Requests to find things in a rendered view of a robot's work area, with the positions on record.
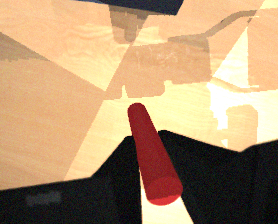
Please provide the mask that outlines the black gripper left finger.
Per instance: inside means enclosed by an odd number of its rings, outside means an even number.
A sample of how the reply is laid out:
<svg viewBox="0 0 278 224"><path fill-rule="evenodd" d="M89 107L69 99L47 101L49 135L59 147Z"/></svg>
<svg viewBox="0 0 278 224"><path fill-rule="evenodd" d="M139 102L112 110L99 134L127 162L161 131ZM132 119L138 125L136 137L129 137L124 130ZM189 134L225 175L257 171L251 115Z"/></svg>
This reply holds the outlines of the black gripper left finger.
<svg viewBox="0 0 278 224"><path fill-rule="evenodd" d="M143 224L133 135L90 177L0 190L0 224Z"/></svg>

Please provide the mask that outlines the red peg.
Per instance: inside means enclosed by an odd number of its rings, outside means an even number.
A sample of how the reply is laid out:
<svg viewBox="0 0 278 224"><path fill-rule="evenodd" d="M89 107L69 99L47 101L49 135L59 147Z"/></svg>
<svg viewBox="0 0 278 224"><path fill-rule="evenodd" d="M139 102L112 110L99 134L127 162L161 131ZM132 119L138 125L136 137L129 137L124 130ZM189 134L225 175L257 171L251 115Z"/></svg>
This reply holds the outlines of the red peg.
<svg viewBox="0 0 278 224"><path fill-rule="evenodd" d="M146 107L133 103L127 114L148 202L157 206L173 203L182 195L183 185Z"/></svg>

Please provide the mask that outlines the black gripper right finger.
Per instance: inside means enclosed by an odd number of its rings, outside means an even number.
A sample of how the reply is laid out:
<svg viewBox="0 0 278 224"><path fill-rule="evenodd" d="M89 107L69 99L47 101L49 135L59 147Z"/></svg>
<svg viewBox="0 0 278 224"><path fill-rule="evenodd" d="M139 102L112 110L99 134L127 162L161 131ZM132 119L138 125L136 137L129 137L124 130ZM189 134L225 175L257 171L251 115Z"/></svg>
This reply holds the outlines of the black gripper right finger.
<svg viewBox="0 0 278 224"><path fill-rule="evenodd" d="M278 139L235 151L168 130L158 135L183 185L193 224L262 224L278 179Z"/></svg>

